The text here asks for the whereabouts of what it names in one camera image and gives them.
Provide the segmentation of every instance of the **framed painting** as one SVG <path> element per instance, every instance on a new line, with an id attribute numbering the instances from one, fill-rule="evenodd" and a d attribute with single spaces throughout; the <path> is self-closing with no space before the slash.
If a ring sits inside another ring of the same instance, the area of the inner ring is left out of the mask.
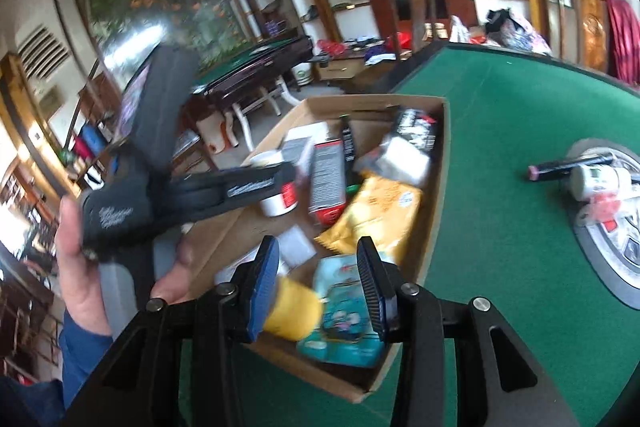
<path id="1" fill-rule="evenodd" d="M 192 48 L 201 70 L 252 42 L 229 0 L 76 0 L 86 29 L 120 87 L 159 42 Z"/>

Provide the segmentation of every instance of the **drawer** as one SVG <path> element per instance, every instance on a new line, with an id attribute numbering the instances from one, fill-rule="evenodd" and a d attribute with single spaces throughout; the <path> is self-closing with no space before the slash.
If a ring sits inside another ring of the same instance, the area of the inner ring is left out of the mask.
<path id="1" fill-rule="evenodd" d="M 346 60 L 332 60 L 326 68 L 318 68 L 318 72 L 321 80 L 333 80 L 353 78 L 364 68 L 364 60 L 361 58 L 347 58 Z"/>

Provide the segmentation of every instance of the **yellow package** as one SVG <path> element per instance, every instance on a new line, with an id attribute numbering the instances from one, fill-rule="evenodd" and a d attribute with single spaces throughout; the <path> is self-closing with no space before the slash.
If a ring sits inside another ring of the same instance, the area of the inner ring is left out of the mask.
<path id="1" fill-rule="evenodd" d="M 370 235 L 383 258 L 400 264 L 421 195 L 419 188 L 372 175 L 335 225 L 316 241 L 329 250 L 353 254 L 358 240 Z"/>

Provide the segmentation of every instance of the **yellow cylinder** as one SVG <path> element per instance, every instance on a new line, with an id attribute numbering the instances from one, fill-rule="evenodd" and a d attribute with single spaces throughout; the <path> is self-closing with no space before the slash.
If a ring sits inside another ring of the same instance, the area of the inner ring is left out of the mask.
<path id="1" fill-rule="evenodd" d="M 278 277 L 276 298 L 263 330 L 299 341 L 313 331 L 321 315 L 322 302 L 316 292 L 293 279 Z"/>

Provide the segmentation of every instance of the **white table leg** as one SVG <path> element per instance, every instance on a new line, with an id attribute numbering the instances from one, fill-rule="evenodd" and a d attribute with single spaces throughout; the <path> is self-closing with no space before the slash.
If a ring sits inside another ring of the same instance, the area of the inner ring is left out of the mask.
<path id="1" fill-rule="evenodd" d="M 278 86 L 282 90 L 281 97 L 285 102 L 289 103 L 293 107 L 296 107 L 297 105 L 300 105 L 302 103 L 302 102 L 300 102 L 300 100 L 298 100 L 295 96 L 293 96 L 289 92 L 289 88 L 287 87 L 287 83 L 284 81 L 284 78 L 282 78 L 281 76 L 279 76 L 276 79 L 276 86 Z"/>
<path id="2" fill-rule="evenodd" d="M 234 113 L 236 114 L 236 117 L 238 117 L 240 125 L 242 126 L 242 133 L 244 134 L 244 140 L 246 141 L 247 149 L 253 151 L 255 147 L 254 141 L 251 138 L 251 128 L 249 127 L 249 121 L 246 119 L 245 115 L 242 114 L 242 109 L 240 109 L 240 106 L 237 103 L 233 104 L 231 107 L 233 108 Z"/>
<path id="3" fill-rule="evenodd" d="M 280 116 L 282 114 L 282 111 L 280 110 L 280 108 L 278 107 L 278 103 L 273 100 L 273 97 L 269 94 L 269 91 L 267 91 L 266 89 L 264 89 L 264 87 L 260 88 L 260 92 L 262 93 L 263 97 L 265 97 L 265 99 L 267 100 L 267 102 L 269 102 L 271 104 L 271 107 L 273 107 L 273 112 L 277 115 Z"/>
<path id="4" fill-rule="evenodd" d="M 225 111 L 226 137 L 228 137 L 231 147 L 238 147 L 238 138 L 234 134 L 234 115 L 231 111 Z"/>

